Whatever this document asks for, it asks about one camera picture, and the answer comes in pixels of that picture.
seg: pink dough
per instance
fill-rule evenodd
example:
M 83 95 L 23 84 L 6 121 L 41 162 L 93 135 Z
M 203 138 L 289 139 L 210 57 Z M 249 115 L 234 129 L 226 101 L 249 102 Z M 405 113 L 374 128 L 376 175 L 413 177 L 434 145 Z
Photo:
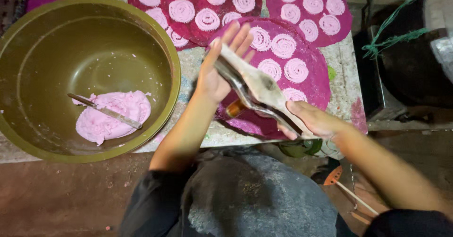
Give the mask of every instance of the pink dough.
M 151 114 L 151 104 L 142 91 L 112 92 L 96 96 L 91 94 L 88 100 L 100 107 L 120 113 L 130 119 L 144 123 Z M 76 131 L 83 138 L 101 145 L 104 140 L 115 139 L 130 135 L 137 129 L 119 120 L 87 107 L 76 122 Z

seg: pink stain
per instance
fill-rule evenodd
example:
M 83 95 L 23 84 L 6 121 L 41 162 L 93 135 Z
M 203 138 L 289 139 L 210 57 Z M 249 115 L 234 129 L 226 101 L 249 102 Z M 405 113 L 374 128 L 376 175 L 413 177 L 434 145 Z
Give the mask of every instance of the pink stain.
M 165 138 L 164 134 L 158 134 L 154 137 L 153 141 L 160 144 L 164 138 Z
M 362 133 L 364 134 L 368 133 L 368 128 L 366 127 L 365 111 L 363 109 L 360 97 L 358 97 L 357 101 L 355 101 L 351 105 L 351 121 L 352 124 Z

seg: magenta round mat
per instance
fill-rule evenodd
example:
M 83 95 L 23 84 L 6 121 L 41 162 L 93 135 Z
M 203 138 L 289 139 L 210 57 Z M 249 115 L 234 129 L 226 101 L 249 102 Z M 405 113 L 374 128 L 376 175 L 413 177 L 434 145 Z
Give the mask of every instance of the magenta round mat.
M 266 0 L 270 18 L 288 20 L 315 47 L 343 40 L 351 31 L 346 0 Z
M 160 22 L 161 25 L 168 25 L 173 33 L 202 47 L 207 46 L 209 38 L 221 29 L 225 22 L 239 17 L 259 16 L 262 6 L 262 0 L 128 0 L 128 2 L 143 11 L 160 8 L 166 18 Z M 155 20 L 156 17 L 161 19 L 157 11 L 150 16 Z
M 127 0 L 127 2 L 139 8 L 140 10 L 146 12 L 153 19 L 155 19 L 170 36 L 174 46 L 178 51 L 183 49 L 190 49 L 197 46 L 195 43 L 192 43 L 189 40 L 177 34 L 177 32 L 173 31 L 173 29 L 168 25 L 167 18 L 160 6 L 162 0 L 155 0 L 155 2 L 153 3 L 148 3 L 153 6 L 145 5 L 141 3 L 140 0 Z
M 309 45 L 294 25 L 284 20 L 248 17 L 239 19 L 239 22 L 249 22 L 255 36 L 252 48 L 257 52 L 250 64 L 271 75 L 288 100 L 304 100 L 325 110 L 331 92 L 327 64 L 321 52 Z M 209 41 L 221 36 L 224 30 L 222 28 Z M 236 93 L 231 91 L 220 103 L 216 117 L 247 133 L 285 139 L 277 130 L 274 119 L 260 117 L 254 111 L 246 110 L 234 119 L 229 118 L 225 108 L 236 99 Z

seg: knife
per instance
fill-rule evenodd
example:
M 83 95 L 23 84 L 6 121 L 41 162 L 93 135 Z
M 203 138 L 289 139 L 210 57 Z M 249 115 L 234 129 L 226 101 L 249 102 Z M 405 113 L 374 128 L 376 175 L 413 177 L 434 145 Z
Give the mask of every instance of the knife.
M 132 120 L 126 116 L 123 116 L 117 112 L 114 112 L 110 109 L 108 109 L 107 107 L 100 107 L 99 105 L 97 105 L 96 103 L 93 103 L 92 101 L 88 101 L 87 99 L 85 98 L 82 98 L 80 96 L 77 96 L 77 95 L 74 95 L 74 94 L 71 94 L 69 93 L 67 96 L 81 102 L 81 103 L 84 103 L 86 105 L 88 105 L 89 107 L 92 107 L 93 109 L 97 110 L 97 111 L 100 111 L 101 113 L 104 113 L 105 115 L 107 116 L 110 116 L 112 118 L 116 118 L 117 120 L 123 122 L 124 124 L 128 124 L 130 126 L 132 126 L 133 128 L 136 128 L 136 129 L 140 129 L 142 127 L 142 124 L 140 124 L 140 122 L 137 122 L 135 120 Z

